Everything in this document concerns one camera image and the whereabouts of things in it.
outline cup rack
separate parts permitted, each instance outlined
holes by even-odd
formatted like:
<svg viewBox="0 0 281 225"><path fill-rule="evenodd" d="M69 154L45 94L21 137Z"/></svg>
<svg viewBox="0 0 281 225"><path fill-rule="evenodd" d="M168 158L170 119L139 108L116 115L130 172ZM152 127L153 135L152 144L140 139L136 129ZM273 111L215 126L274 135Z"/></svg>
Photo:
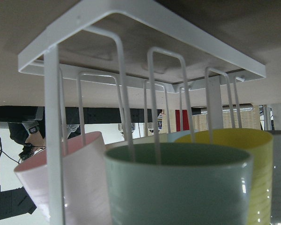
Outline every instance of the cup rack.
<svg viewBox="0 0 281 225"><path fill-rule="evenodd" d="M45 75L47 164L50 193L50 224L65 224L60 128L59 70L66 79L80 73L97 75L92 82L122 86L122 101L128 102L126 87L143 88L149 78L147 51L158 46L179 53L185 59L188 82L183 82L177 60L155 55L155 78L168 93L182 87L205 88L205 68L213 67L233 82L261 79L265 65L246 56L152 0L83 0L50 24L18 56L19 72ZM213 89L211 115L222 114L222 76L209 79ZM124 113L130 113L123 104ZM130 121L125 122L126 130ZM133 143L128 138L128 145Z"/></svg>

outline person's hand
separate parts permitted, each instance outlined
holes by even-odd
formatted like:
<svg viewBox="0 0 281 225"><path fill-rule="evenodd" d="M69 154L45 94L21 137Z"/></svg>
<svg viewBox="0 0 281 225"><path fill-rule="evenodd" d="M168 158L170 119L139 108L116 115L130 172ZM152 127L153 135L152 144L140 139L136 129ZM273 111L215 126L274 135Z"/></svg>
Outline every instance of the person's hand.
<svg viewBox="0 0 281 225"><path fill-rule="evenodd" d="M39 131L37 131L34 134L29 134L28 138L26 139L25 143L31 143L33 146L36 146L34 148L32 148L32 151L37 151L40 150L41 147L39 146L45 146L44 145L44 140L43 137L41 135L41 133Z"/></svg>

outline green cup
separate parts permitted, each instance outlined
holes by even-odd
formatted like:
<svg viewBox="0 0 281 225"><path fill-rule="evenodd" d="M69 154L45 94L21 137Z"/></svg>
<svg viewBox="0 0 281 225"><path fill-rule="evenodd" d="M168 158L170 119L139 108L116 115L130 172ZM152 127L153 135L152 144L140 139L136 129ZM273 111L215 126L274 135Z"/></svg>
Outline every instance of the green cup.
<svg viewBox="0 0 281 225"><path fill-rule="evenodd" d="M245 225L251 189L250 153L210 144L153 143L105 154L114 225Z"/></svg>

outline red object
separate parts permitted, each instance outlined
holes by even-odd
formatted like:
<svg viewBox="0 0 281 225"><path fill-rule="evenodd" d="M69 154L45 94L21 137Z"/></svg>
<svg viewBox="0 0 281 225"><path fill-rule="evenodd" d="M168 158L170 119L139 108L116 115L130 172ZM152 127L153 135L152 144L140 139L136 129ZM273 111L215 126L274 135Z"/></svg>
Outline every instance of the red object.
<svg viewBox="0 0 281 225"><path fill-rule="evenodd" d="M180 111L175 110L175 115L176 115L176 131L181 131L181 129L180 129ZM182 118L183 118L183 130L189 130L187 110L182 110Z"/></svg>

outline watch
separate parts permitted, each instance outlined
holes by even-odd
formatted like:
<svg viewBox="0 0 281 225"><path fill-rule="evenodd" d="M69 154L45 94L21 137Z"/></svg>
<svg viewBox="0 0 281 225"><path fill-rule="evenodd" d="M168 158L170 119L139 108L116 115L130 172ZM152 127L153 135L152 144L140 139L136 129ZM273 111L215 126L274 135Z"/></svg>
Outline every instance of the watch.
<svg viewBox="0 0 281 225"><path fill-rule="evenodd" d="M30 128L28 129L28 132L29 132L30 134L35 134L37 131L39 131L38 126L33 126L33 127L30 127Z"/></svg>

